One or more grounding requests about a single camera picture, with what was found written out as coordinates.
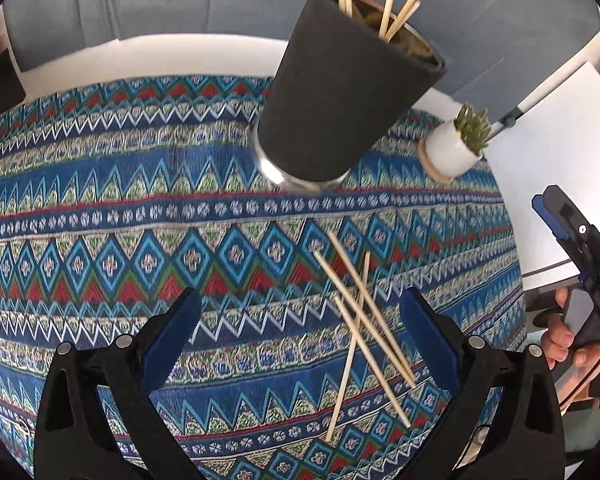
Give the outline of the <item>person's right hand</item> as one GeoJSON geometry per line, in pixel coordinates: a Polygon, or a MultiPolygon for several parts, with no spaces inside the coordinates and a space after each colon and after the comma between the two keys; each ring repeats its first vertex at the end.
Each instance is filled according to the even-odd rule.
{"type": "Polygon", "coordinates": [[[588,344],[569,356],[573,341],[574,335],[562,322],[562,314],[552,314],[547,321],[547,331],[541,338],[541,347],[551,370],[556,364],[570,361],[579,372],[588,372],[600,359],[600,341],[588,344]]]}

